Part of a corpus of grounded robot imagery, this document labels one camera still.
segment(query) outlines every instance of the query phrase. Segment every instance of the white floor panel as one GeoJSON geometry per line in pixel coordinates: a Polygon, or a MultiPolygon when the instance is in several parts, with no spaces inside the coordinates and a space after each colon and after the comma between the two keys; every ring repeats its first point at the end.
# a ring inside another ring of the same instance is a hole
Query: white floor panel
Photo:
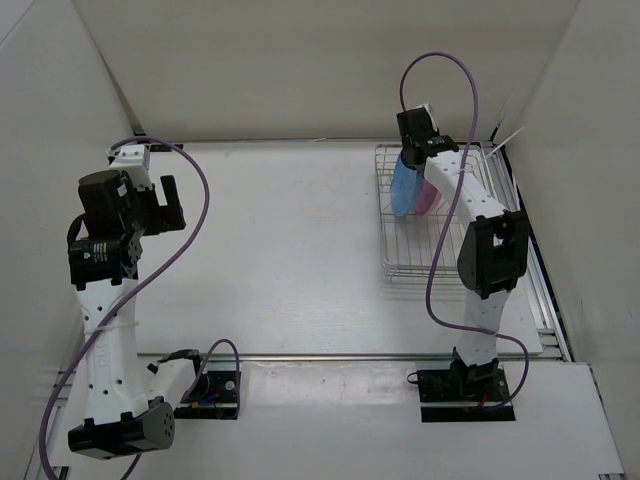
{"type": "MultiPolygon", "coordinates": [[[[186,148],[209,178],[209,217],[183,258],[140,294],[139,351],[206,350],[228,337],[243,353],[451,352],[458,333],[427,317],[424,289],[383,276],[375,144],[186,148]]],[[[175,175],[188,227],[143,239],[142,277],[185,240],[203,198],[177,155],[153,154],[151,168],[154,179],[175,175]]],[[[501,331],[539,353],[527,293],[513,292],[501,331]]],[[[463,288],[435,295],[441,318],[462,322],[463,288]]],[[[498,348],[520,353],[509,342],[498,348]]]]}
{"type": "MultiPolygon", "coordinates": [[[[517,421],[422,424],[407,363],[244,365],[238,421],[179,420],[171,449],[145,454],[132,479],[598,480],[622,471],[588,367],[536,363],[517,421]]],[[[516,384],[519,363],[507,363],[516,384]]],[[[72,454],[82,418],[74,384],[54,453],[72,480],[115,479],[130,458],[72,454]]]]}

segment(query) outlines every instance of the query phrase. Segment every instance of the metal frame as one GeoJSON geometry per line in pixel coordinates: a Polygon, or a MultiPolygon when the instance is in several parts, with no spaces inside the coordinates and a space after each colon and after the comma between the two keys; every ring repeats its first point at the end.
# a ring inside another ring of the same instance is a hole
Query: metal frame
{"type": "MultiPolygon", "coordinates": [[[[60,424],[62,423],[62,417],[64,413],[64,405],[67,403],[67,399],[69,397],[69,393],[71,392],[71,384],[69,381],[67,383],[68,387],[66,388],[66,392],[63,391],[61,396],[66,393],[64,398],[61,398],[56,402],[56,408],[53,409],[51,416],[49,417],[49,423],[47,428],[47,449],[50,450],[51,445],[57,438],[59,432],[60,424]]],[[[67,474],[69,472],[68,467],[53,467],[56,475],[60,480],[64,480],[67,478],[67,474]]],[[[31,459],[29,460],[29,465],[27,466],[27,470],[24,474],[24,480],[43,480],[45,478],[44,471],[42,470],[42,462],[40,461],[40,453],[38,453],[38,441],[36,440],[35,446],[33,448],[33,452],[31,453],[31,459]]]]}
{"type": "MultiPolygon", "coordinates": [[[[542,343],[543,352],[539,355],[535,355],[532,360],[535,361],[558,361],[562,360],[562,353],[560,351],[560,342],[556,337],[555,332],[552,329],[539,330],[540,341],[542,343]]],[[[138,358],[144,358],[149,363],[154,363],[164,357],[165,353],[140,353],[138,358]]],[[[518,362],[522,361],[524,356],[520,353],[517,354],[502,354],[498,355],[498,359],[501,362],[518,362]]],[[[257,362],[257,363],[273,363],[273,362],[417,362],[418,364],[424,364],[425,362],[444,362],[448,364],[450,355],[443,354],[424,354],[424,353],[384,353],[384,354],[287,354],[282,355],[278,353],[256,353],[256,354],[240,354],[240,363],[243,362],[257,362]]],[[[209,370],[213,369],[213,365],[218,370],[234,370],[235,369],[235,357],[232,354],[227,353],[214,353],[209,357],[207,362],[209,370]]],[[[64,370],[58,372],[58,378],[56,383],[60,381],[64,370]]],[[[56,401],[56,408],[61,408],[66,405],[67,399],[71,394],[71,387],[75,381],[75,372],[69,376],[65,387],[60,393],[60,397],[56,401]]]]}
{"type": "MultiPolygon", "coordinates": [[[[380,144],[374,154],[382,265],[389,280],[396,282],[407,278],[426,278],[429,275],[433,252],[449,213],[449,204],[442,199],[433,212],[427,215],[394,215],[391,209],[391,181],[401,149],[399,144],[380,144]]],[[[475,175],[489,194],[495,197],[494,184],[482,153],[480,148],[472,147],[467,157],[467,171],[475,175]]],[[[442,258],[436,268],[436,277],[455,279],[459,283],[456,261],[463,240],[464,229],[454,216],[442,258]]]]}
{"type": "MultiPolygon", "coordinates": [[[[492,173],[492,177],[496,180],[495,185],[498,199],[509,208],[517,209],[519,208],[519,200],[515,183],[509,175],[502,152],[496,152],[495,155],[495,161],[487,162],[487,164],[492,173]]],[[[538,261],[538,257],[531,242],[529,242],[529,256],[527,262],[528,268],[525,278],[529,279],[533,290],[532,293],[535,297],[531,298],[531,295],[529,295],[531,308],[534,312],[538,310],[540,317],[545,323],[545,327],[552,329],[555,332],[555,336],[558,341],[558,348],[562,352],[563,359],[566,362],[572,362],[573,359],[571,357],[567,340],[564,337],[564,333],[560,326],[560,320],[558,319],[544,276],[542,275],[540,262],[538,261]]]]}

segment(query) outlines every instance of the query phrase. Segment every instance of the metal wire rack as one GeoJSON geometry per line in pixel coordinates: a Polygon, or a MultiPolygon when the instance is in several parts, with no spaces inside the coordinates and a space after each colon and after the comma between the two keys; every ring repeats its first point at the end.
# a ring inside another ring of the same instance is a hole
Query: metal wire rack
{"type": "MultiPolygon", "coordinates": [[[[443,200],[424,216],[414,214],[396,217],[391,209],[391,180],[401,145],[378,145],[375,149],[378,200],[380,206],[380,233],[382,239],[382,265],[390,281],[394,279],[421,279],[429,275],[431,260],[449,213],[449,204],[443,200]]],[[[484,152],[472,147],[467,157],[467,174],[472,173],[495,197],[495,188],[484,152]]],[[[464,239],[464,229],[453,217],[447,233],[442,256],[436,267],[439,278],[458,279],[457,253],[464,239]]]]}

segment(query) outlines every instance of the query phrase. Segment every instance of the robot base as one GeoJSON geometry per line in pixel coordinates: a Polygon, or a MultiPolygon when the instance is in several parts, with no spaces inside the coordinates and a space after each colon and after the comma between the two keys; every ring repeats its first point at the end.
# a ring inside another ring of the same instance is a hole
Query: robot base
{"type": "Polygon", "coordinates": [[[478,382],[475,392],[465,396],[449,369],[419,370],[417,377],[423,423],[508,422],[516,419],[512,405],[493,408],[509,397],[507,379],[501,369],[497,369],[487,381],[478,382]]]}

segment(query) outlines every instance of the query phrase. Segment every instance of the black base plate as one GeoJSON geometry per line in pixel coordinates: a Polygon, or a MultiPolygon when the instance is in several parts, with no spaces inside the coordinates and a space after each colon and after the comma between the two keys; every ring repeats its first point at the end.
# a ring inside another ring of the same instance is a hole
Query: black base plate
{"type": "Polygon", "coordinates": [[[463,397],[451,380],[449,370],[419,370],[418,392],[423,423],[446,422],[508,422],[516,419],[513,407],[505,405],[491,408],[491,404],[509,397],[509,387],[503,370],[498,373],[486,390],[489,406],[477,408],[484,392],[472,397],[463,397]]]}
{"type": "Polygon", "coordinates": [[[238,395],[235,385],[232,390],[227,390],[227,382],[236,381],[236,372],[228,370],[212,371],[205,374],[209,378],[209,389],[202,398],[217,394],[218,398],[206,405],[197,407],[178,407],[174,414],[176,418],[200,419],[200,420],[236,420],[238,417],[238,395]]]}

